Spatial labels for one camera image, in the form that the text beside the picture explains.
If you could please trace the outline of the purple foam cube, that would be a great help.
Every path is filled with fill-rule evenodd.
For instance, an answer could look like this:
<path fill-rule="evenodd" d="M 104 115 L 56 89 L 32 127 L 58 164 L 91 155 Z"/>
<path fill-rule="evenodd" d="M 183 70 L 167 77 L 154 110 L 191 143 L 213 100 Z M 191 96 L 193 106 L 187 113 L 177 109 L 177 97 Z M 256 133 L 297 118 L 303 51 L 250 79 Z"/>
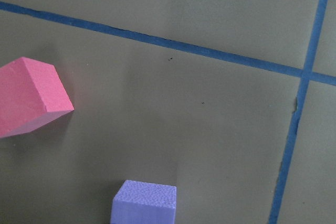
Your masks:
<path fill-rule="evenodd" d="M 173 224 L 176 196 L 175 186 L 125 180 L 113 198 L 110 223 Z"/>

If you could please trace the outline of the pink foam cube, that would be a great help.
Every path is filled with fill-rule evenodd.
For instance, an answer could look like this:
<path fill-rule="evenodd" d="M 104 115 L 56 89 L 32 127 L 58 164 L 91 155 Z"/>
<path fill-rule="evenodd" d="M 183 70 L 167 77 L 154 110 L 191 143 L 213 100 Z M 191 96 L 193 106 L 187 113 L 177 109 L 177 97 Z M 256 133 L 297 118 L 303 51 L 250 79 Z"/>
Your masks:
<path fill-rule="evenodd" d="M 51 64 L 20 57 L 1 67 L 1 137 L 32 132 L 74 110 Z"/>

